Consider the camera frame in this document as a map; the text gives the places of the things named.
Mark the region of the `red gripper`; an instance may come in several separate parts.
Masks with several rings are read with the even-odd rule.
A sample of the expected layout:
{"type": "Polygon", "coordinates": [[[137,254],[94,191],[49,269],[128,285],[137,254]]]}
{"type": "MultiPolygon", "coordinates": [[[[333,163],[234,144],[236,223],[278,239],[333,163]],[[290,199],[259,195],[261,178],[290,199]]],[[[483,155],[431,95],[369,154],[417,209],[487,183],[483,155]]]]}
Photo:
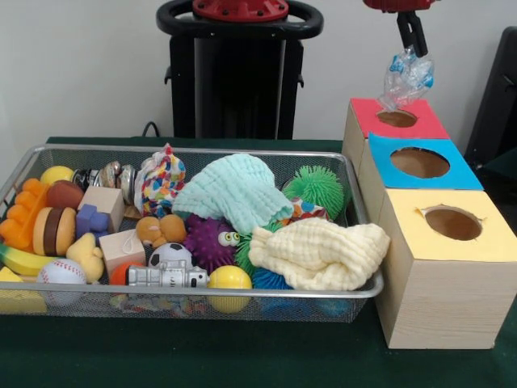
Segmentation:
{"type": "Polygon", "coordinates": [[[428,54],[420,18],[415,11],[428,10],[435,0],[363,0],[372,9],[397,13],[397,26],[404,49],[413,48],[417,57],[428,54]]]}

